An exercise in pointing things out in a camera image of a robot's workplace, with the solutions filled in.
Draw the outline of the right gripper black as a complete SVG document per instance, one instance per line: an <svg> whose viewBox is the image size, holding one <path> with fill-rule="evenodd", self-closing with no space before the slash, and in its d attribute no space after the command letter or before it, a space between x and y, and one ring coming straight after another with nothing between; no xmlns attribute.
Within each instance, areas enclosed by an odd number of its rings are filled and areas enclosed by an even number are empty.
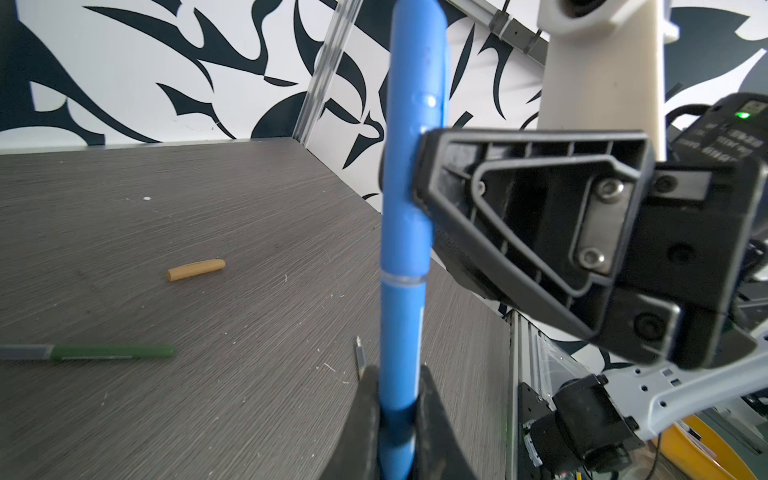
<svg viewBox="0 0 768 480"><path fill-rule="evenodd" d="M441 128L413 198L435 227L476 228L488 276L534 319L633 364L720 368L757 345L737 292L767 262L767 98L684 114L645 193L640 131Z"/></svg>

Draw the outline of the blue pen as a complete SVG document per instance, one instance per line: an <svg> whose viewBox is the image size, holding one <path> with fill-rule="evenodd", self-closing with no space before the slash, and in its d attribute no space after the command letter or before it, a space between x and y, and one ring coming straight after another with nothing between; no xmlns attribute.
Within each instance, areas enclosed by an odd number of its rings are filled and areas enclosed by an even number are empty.
<svg viewBox="0 0 768 480"><path fill-rule="evenodd" d="M379 464L384 479L409 477L415 458L426 278L381 273Z"/></svg>

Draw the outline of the blue pen cap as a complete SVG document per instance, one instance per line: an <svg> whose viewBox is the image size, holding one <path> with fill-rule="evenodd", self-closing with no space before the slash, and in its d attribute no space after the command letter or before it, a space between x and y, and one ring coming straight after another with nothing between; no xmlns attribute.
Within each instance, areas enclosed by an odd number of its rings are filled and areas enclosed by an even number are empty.
<svg viewBox="0 0 768 480"><path fill-rule="evenodd" d="M446 16L436 1L398 1L393 10L383 160L382 280L426 281L433 227L412 199L421 136L444 124Z"/></svg>

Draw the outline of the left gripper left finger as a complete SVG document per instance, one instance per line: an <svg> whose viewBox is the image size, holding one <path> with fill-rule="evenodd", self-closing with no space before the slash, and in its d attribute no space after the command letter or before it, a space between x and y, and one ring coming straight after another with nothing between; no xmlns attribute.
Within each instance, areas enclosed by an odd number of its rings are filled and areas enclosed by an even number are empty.
<svg viewBox="0 0 768 480"><path fill-rule="evenodd" d="M359 381L335 449L320 479L372 480L379 478L378 436L379 368L369 365Z"/></svg>

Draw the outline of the tan pen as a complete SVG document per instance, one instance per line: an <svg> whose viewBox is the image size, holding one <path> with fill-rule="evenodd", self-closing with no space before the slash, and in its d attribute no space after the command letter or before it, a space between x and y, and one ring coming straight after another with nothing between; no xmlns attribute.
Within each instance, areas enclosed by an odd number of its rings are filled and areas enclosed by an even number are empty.
<svg viewBox="0 0 768 480"><path fill-rule="evenodd" d="M354 353L355 353L355 360L356 360L356 366L357 366L357 376L358 376L358 379L361 380L364 376L364 372L367 366L367 361L366 361L363 344L359 336L355 337Z"/></svg>

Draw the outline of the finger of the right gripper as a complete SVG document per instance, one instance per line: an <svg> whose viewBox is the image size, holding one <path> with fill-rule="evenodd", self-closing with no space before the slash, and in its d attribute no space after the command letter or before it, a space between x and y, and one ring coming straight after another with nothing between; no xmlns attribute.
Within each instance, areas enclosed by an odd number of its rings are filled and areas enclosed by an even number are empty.
<svg viewBox="0 0 768 480"><path fill-rule="evenodd" d="M433 249L445 265L447 272L464 288L485 300L496 301L514 310L516 304L488 276L490 243L482 241L481 233L474 227L457 231L434 228Z"/></svg>

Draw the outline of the tan pen cap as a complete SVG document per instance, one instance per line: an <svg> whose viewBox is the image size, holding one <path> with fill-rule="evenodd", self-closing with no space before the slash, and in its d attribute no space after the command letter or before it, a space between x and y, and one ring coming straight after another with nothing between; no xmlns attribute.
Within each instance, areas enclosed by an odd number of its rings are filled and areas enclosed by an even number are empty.
<svg viewBox="0 0 768 480"><path fill-rule="evenodd" d="M225 267L226 262L223 259L204 260L171 268L167 271L166 276L170 282L174 282L216 272Z"/></svg>

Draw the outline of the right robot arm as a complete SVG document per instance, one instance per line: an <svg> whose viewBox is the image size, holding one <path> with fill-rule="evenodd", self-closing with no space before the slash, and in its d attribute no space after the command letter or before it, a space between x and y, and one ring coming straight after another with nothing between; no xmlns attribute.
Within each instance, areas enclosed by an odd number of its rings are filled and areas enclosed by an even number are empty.
<svg viewBox="0 0 768 480"><path fill-rule="evenodd" d="M747 299L767 265L767 98L686 105L658 162L641 131L437 129L416 204L464 287L628 361L523 414L530 463L624 467L676 421L767 385Z"/></svg>

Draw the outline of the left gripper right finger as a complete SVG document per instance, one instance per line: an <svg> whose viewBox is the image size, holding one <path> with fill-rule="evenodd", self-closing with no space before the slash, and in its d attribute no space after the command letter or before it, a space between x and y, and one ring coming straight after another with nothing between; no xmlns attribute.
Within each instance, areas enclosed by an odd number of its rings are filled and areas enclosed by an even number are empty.
<svg viewBox="0 0 768 480"><path fill-rule="evenodd" d="M420 367L415 432L414 479L476 479L459 446L427 365Z"/></svg>

